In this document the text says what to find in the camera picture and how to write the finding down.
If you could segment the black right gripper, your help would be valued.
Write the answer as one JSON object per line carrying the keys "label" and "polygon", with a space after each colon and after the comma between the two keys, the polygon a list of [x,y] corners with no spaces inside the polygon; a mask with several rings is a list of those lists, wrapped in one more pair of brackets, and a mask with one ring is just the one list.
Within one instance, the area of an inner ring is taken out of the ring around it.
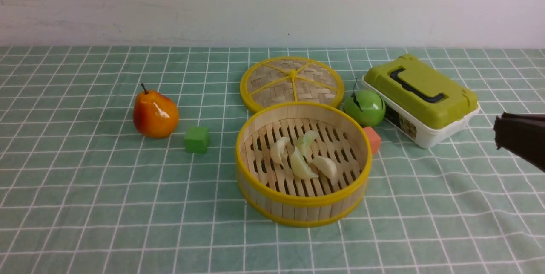
{"label": "black right gripper", "polygon": [[494,121],[496,149],[504,148],[545,171],[545,115],[504,112]]}

